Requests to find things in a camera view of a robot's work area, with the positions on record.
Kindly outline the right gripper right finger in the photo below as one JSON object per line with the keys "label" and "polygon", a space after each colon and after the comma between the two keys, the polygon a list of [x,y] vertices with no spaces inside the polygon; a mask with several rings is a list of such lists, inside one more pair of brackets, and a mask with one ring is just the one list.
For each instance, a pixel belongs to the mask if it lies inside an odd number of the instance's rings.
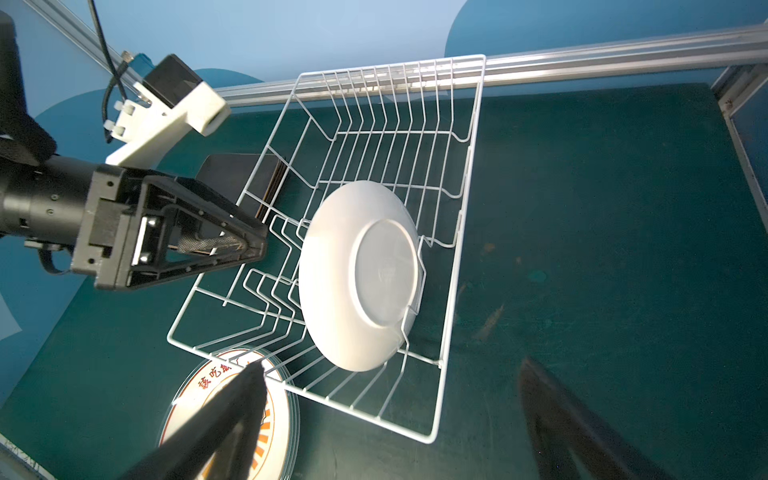
{"label": "right gripper right finger", "polygon": [[544,365],[522,361],[518,391],[541,479],[669,479],[666,471],[590,410]]}

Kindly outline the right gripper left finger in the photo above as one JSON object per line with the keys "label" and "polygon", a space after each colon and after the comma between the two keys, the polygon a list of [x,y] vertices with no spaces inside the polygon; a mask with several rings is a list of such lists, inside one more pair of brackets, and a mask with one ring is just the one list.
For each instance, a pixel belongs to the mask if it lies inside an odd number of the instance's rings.
{"label": "right gripper left finger", "polygon": [[267,401],[264,368],[251,363],[124,479],[246,479]]}

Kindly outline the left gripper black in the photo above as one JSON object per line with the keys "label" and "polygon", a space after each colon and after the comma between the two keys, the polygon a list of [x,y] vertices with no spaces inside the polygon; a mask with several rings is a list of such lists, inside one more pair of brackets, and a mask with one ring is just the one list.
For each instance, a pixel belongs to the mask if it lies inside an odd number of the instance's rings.
{"label": "left gripper black", "polygon": [[98,165],[72,271],[101,290],[129,291],[264,259],[268,228],[191,178]]}

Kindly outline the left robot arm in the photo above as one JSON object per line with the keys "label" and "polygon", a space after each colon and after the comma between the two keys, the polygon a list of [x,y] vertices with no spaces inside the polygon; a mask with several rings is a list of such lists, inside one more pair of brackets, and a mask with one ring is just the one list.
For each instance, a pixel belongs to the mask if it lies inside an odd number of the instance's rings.
{"label": "left robot arm", "polygon": [[134,290],[251,263],[267,227],[203,182],[157,170],[188,132],[214,132],[226,101],[177,56],[136,84],[104,127],[121,147],[96,164],[58,154],[28,114],[16,29],[1,18],[1,233],[23,239],[43,268],[66,251],[97,288]]}

